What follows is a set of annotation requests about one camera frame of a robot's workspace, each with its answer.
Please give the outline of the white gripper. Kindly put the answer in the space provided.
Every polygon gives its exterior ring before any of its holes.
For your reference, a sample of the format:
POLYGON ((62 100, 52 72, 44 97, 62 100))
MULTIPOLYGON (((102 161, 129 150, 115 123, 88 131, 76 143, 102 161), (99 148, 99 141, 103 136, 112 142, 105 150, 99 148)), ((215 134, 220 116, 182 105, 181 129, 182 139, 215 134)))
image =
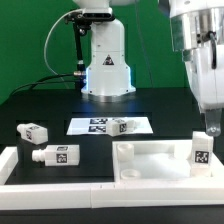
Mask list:
POLYGON ((224 108, 224 45, 216 46, 216 68, 212 68, 212 48, 187 49, 182 52, 190 89, 199 108, 205 112, 206 134, 221 134, 221 114, 224 108))

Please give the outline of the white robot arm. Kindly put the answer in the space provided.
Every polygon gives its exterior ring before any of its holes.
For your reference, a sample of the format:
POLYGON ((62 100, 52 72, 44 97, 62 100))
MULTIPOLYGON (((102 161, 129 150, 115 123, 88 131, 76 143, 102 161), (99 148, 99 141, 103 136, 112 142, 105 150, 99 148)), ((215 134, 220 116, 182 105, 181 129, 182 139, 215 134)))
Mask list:
MULTIPOLYGON (((82 93, 118 98, 135 88, 125 62, 124 26, 112 8, 134 0, 73 0, 77 19, 92 31, 91 63, 82 93)), ((205 117, 206 134, 221 133, 224 109, 224 0, 157 0, 169 17, 172 47, 182 53, 190 89, 205 117)))

